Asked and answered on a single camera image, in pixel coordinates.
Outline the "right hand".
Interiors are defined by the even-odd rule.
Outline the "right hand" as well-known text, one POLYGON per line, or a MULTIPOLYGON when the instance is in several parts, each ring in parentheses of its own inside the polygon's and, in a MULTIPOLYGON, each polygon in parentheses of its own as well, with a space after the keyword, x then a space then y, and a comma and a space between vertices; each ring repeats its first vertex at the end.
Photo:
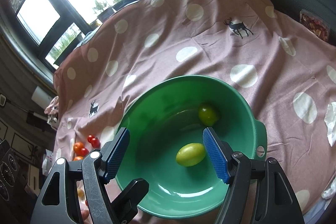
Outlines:
POLYGON ((89 210, 88 209, 81 210, 81 217, 83 221, 85 221, 89 217, 89 210))

